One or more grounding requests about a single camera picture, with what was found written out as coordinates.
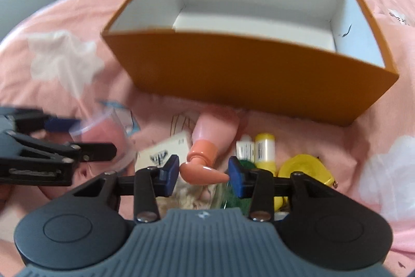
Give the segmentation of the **person left hand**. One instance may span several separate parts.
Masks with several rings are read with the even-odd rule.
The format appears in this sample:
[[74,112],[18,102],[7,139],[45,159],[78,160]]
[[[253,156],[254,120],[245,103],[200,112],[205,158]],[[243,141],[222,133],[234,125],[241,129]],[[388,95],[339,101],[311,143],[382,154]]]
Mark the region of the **person left hand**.
[[0,211],[1,214],[19,208],[18,188],[15,185],[1,184]]

